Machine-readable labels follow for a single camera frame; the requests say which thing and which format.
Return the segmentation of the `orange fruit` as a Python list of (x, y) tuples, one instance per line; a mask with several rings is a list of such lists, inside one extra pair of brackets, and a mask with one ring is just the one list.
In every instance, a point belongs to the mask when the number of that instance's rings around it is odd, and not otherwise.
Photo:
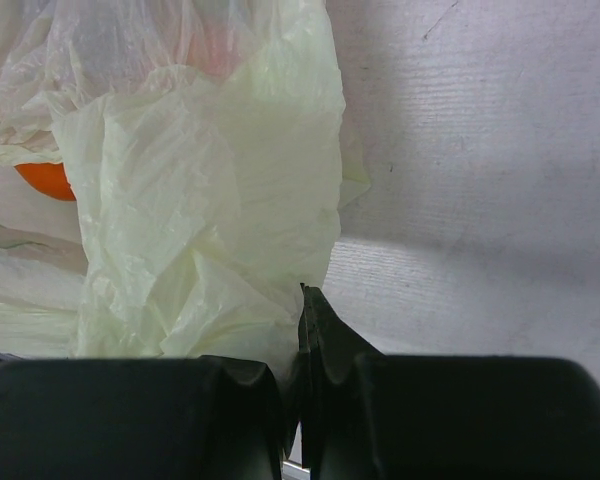
[(76, 200), (62, 163), (24, 163), (16, 165), (15, 170), (34, 190), (47, 197)]

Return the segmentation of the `pale green plastic bag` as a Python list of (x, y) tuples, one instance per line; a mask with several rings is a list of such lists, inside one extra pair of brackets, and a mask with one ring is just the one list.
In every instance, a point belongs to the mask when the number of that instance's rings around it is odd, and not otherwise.
[(283, 380), (368, 186), (324, 2), (0, 1), (0, 352)]

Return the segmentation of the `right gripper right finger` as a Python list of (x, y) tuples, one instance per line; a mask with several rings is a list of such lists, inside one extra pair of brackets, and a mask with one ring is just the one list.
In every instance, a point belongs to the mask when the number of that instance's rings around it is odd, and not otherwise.
[(305, 287), (314, 479), (600, 479), (600, 387), (549, 357), (384, 354)]

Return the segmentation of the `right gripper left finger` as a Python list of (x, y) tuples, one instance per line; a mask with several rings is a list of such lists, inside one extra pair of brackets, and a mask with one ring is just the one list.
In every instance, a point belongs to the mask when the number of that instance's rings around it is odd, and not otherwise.
[(260, 362), (0, 362), (0, 479), (278, 479), (284, 443)]

